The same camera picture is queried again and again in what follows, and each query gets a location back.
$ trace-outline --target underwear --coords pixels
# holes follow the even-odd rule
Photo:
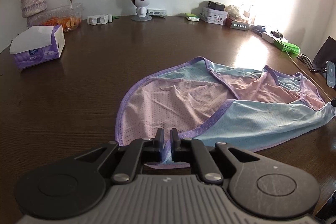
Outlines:
[[[231,68],[197,57],[145,77],[127,92],[115,140],[129,145],[163,128],[163,162],[150,166],[181,168],[189,165],[171,161],[172,128],[180,138],[196,138],[207,146],[225,141],[256,152],[321,127],[334,116],[335,108],[300,72]]]

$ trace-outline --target silver screw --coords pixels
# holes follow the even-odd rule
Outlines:
[[[220,174],[217,174],[217,173],[207,173],[205,175],[205,178],[209,181],[218,181],[222,178],[222,176]]]
[[[125,182],[125,181],[129,180],[129,176],[127,174],[123,174],[123,173],[121,173],[121,174],[115,174],[113,176],[113,179],[115,181],[118,181],[118,182]]]

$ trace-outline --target green object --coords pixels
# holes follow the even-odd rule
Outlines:
[[[197,15],[194,15],[194,14],[191,14],[191,13],[185,13],[184,17],[187,20],[190,20],[190,21],[199,21],[200,20],[200,18]]]
[[[288,42],[281,43],[278,40],[274,40],[274,46],[276,46],[278,49],[281,49],[283,52],[287,50],[288,53],[294,53],[294,54],[300,53],[300,48],[297,45]]]
[[[184,16],[186,17],[198,17],[197,15],[191,14],[191,13],[185,13]]]

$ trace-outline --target plastic container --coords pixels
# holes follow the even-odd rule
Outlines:
[[[287,43],[287,42],[281,43],[277,40],[274,40],[274,46],[276,46],[278,49],[282,50],[283,52],[287,50],[288,53],[294,53],[294,54],[300,53],[300,47],[292,43]]]
[[[200,18],[208,23],[224,25],[227,18],[227,12],[203,7],[203,12],[200,14]]]
[[[28,28],[31,26],[62,25],[64,32],[76,29],[82,21],[83,5],[81,3],[61,6],[53,10],[43,11],[27,18]]]

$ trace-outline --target white robot figure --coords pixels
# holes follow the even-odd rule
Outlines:
[[[147,15],[147,6],[151,2],[151,0],[132,0],[133,4],[136,8],[136,16],[132,17],[132,20],[135,21],[148,21],[151,20],[152,17]]]

